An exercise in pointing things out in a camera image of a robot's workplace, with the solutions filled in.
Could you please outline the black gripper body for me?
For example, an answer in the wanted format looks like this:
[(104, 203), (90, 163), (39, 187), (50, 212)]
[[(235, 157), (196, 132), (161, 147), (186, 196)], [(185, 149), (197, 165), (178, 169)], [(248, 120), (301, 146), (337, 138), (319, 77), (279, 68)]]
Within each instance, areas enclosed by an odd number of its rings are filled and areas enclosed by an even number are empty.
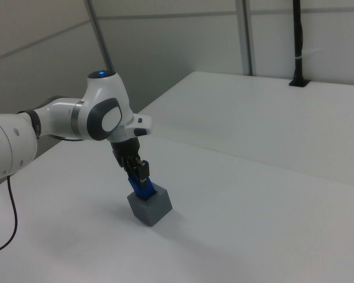
[(135, 165), (140, 160), (138, 139), (129, 139), (126, 141), (110, 143), (113, 154), (120, 167), (126, 167), (128, 164)]

